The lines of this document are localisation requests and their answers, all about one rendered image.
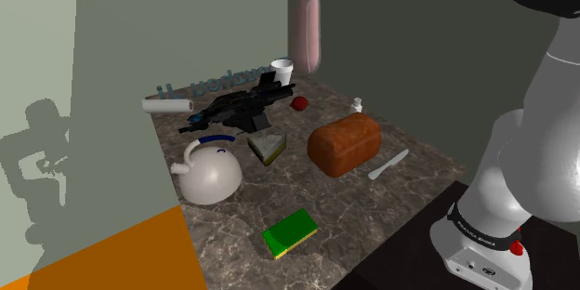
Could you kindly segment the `wedge of cake slice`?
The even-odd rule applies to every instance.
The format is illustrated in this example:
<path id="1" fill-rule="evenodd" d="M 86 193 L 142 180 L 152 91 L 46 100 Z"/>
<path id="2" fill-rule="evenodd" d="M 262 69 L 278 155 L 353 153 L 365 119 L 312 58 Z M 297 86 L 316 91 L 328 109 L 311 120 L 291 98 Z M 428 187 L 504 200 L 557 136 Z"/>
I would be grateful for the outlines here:
<path id="1" fill-rule="evenodd" d="M 264 166 L 270 165 L 286 148 L 286 135 L 249 137 L 247 143 Z"/>

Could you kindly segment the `black toy jet aircraft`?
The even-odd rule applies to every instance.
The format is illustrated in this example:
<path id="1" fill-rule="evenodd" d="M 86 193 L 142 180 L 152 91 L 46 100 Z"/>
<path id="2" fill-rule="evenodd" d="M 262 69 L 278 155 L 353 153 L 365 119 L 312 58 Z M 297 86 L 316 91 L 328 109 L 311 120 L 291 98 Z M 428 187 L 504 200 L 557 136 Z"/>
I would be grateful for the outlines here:
<path id="1" fill-rule="evenodd" d="M 236 127 L 246 133 L 271 127 L 265 108 L 279 99 L 291 97 L 295 84 L 275 81 L 275 72 L 262 73 L 257 86 L 217 97 L 207 108 L 191 115 L 179 133 L 206 130 L 210 124 Z"/>

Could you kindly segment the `white cup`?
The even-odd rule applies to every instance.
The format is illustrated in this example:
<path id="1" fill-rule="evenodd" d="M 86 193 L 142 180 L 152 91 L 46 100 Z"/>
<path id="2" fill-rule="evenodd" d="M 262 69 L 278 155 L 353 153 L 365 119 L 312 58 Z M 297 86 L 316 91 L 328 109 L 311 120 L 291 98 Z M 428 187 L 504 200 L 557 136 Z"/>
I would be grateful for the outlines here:
<path id="1" fill-rule="evenodd" d="M 290 59 L 276 59 L 270 63 L 270 71 L 275 72 L 274 80 L 279 81 L 282 86 L 290 84 L 294 64 Z"/>

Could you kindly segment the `brown bread loaf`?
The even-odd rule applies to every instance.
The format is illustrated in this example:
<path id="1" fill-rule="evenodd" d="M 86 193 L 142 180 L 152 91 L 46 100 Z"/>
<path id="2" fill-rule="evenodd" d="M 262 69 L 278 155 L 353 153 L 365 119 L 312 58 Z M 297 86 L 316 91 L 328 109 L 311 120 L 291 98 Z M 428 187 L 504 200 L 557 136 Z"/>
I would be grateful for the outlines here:
<path id="1" fill-rule="evenodd" d="M 308 139 L 311 161 L 331 178 L 338 178 L 370 160 L 382 142 L 380 125 L 361 112 L 315 129 Z"/>

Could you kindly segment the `pink hanging towel with hook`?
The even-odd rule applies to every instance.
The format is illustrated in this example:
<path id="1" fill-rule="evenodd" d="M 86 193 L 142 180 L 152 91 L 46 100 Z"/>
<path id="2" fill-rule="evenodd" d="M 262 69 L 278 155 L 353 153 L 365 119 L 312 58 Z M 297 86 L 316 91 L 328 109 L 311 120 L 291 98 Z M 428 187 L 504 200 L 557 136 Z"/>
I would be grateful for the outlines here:
<path id="1" fill-rule="evenodd" d="M 321 63 L 321 0 L 297 0 L 291 19 L 289 56 L 297 73 L 315 73 Z"/>

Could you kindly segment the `white plastic knife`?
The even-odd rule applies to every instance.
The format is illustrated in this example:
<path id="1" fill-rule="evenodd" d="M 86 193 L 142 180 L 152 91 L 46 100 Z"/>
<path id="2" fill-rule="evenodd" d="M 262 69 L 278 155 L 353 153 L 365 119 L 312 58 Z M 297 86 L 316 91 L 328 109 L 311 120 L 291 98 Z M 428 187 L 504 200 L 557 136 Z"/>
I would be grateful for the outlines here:
<path id="1" fill-rule="evenodd" d="M 388 160 L 386 163 L 381 165 L 379 168 L 369 172 L 368 177 L 371 180 L 377 179 L 382 174 L 383 171 L 385 171 L 387 168 L 399 163 L 401 160 L 403 160 L 408 155 L 408 153 L 409 153 L 408 149 L 401 151 L 400 153 L 398 153 L 397 155 L 392 157 L 390 160 Z"/>

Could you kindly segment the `green and yellow sponge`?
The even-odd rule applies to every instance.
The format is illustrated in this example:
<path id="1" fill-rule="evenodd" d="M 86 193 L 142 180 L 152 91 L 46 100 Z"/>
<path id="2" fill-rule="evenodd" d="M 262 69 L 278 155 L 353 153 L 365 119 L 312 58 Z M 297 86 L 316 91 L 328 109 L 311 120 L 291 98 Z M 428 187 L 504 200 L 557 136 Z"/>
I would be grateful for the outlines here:
<path id="1" fill-rule="evenodd" d="M 261 233 L 274 260 L 286 255 L 318 231 L 318 225 L 304 209 L 279 221 Z"/>

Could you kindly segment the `white paper towel roll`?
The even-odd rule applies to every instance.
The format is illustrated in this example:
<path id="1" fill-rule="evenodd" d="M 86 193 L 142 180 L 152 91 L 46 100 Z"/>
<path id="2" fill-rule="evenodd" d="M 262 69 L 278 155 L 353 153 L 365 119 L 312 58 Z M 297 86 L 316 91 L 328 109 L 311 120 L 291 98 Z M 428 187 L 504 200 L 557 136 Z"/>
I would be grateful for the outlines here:
<path id="1" fill-rule="evenodd" d="M 192 112 L 190 99 L 143 99 L 142 109 L 147 113 L 181 113 Z"/>

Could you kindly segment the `dark robot stand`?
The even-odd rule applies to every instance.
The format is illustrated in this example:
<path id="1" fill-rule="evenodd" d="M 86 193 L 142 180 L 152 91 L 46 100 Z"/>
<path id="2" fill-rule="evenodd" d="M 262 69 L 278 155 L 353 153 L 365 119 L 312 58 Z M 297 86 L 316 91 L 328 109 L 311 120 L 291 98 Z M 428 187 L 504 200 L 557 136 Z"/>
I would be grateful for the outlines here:
<path id="1" fill-rule="evenodd" d="M 429 228 L 466 191 L 456 181 L 405 223 L 331 290 L 481 290 L 444 267 Z M 576 236 L 537 217 L 521 227 L 533 290 L 580 290 Z"/>

